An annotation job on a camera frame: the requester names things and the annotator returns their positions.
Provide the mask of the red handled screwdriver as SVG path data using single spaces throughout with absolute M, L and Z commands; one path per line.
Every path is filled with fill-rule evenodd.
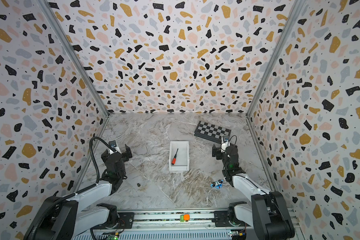
M 173 157 L 173 159 L 172 159 L 172 161 L 171 161 L 171 165 L 172 165 L 172 166 L 176 163 L 178 150 L 179 150 L 179 149 L 177 149 L 177 151 L 176 151 L 176 153 L 175 153 L 175 155 L 174 155 L 174 157 Z

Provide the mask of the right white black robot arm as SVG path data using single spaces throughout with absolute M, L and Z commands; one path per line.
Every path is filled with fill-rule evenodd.
M 251 226 L 259 240 L 288 240 L 296 231 L 287 203 L 280 192 L 271 191 L 255 183 L 239 166 L 236 145 L 229 142 L 212 147 L 212 156 L 223 163 L 225 182 L 240 191 L 247 202 L 236 202 L 228 208 L 231 224 Z

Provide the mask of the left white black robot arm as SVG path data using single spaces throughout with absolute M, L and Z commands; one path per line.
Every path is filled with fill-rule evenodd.
M 129 146 L 104 151 L 106 165 L 98 183 L 76 193 L 43 202 L 35 219 L 25 233 L 26 240 L 70 240 L 96 226 L 113 228 L 120 224 L 117 207 L 98 201 L 117 192 L 127 179 L 125 163 L 132 158 Z

